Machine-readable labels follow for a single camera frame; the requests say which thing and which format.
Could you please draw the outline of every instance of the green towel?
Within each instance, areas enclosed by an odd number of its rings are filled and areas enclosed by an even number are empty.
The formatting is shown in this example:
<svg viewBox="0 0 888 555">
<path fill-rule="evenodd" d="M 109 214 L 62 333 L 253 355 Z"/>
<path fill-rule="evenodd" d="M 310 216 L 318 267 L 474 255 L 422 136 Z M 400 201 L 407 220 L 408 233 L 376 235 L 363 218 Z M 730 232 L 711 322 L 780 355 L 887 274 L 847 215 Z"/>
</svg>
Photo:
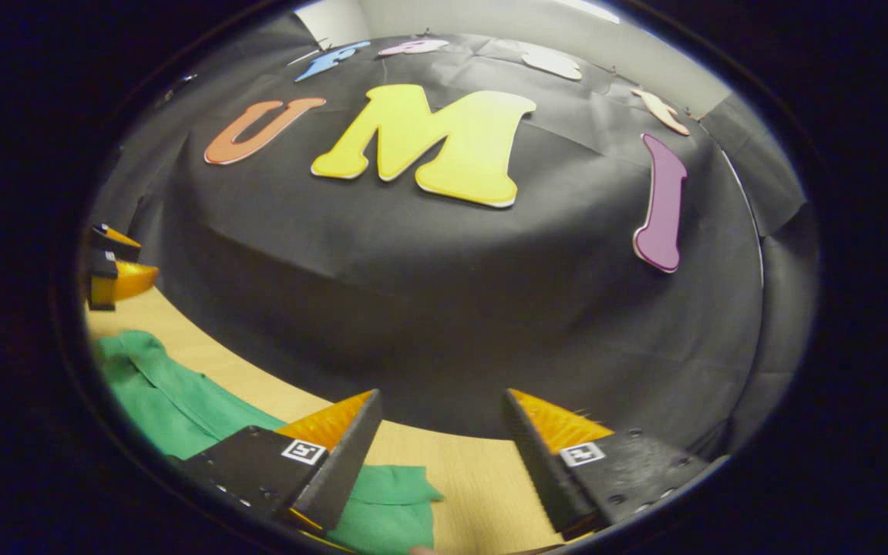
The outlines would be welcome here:
<svg viewBox="0 0 888 555">
<path fill-rule="evenodd" d="M 272 418 L 167 355 L 145 331 L 98 341 L 102 373 L 126 413 L 159 450 L 188 458 L 244 426 L 279 429 Z M 441 495 L 422 466 L 363 466 L 330 540 L 359 553 L 404 555 L 433 546 L 430 501 Z"/>
</svg>

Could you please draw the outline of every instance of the black cloth backdrop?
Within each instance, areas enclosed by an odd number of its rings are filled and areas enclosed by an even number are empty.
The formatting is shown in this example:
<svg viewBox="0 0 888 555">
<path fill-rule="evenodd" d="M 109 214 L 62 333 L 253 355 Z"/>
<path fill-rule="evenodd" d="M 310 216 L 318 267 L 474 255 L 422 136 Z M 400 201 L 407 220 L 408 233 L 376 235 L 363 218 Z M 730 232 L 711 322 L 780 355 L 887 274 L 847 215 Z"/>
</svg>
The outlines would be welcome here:
<svg viewBox="0 0 888 555">
<path fill-rule="evenodd" d="M 286 64 L 306 47 L 205 71 L 123 141 L 95 219 L 143 243 L 158 287 L 208 334 L 325 399 L 379 387 L 387 419 L 505 438 L 500 393 L 516 387 L 704 454 L 726 446 L 729 416 L 748 408 L 764 291 L 753 217 L 718 144 L 694 122 L 689 137 L 666 129 L 634 84 L 584 60 L 572 82 L 525 66 L 522 42 L 434 38 L 450 45 L 384 59 L 412 38 L 375 39 L 296 84 L 309 60 Z M 365 92 L 396 83 L 422 85 L 434 110 L 480 90 L 536 102 L 512 147 L 513 207 L 423 193 L 413 173 L 439 144 L 390 183 L 374 140 L 356 180 L 311 175 Z M 327 104 L 246 160 L 204 162 L 249 105 L 306 97 Z M 642 133 L 688 169 L 675 274 L 632 252 L 651 185 Z M 749 197 L 767 214 L 765 192 Z M 789 340 L 796 351 L 804 337 Z"/>
</svg>

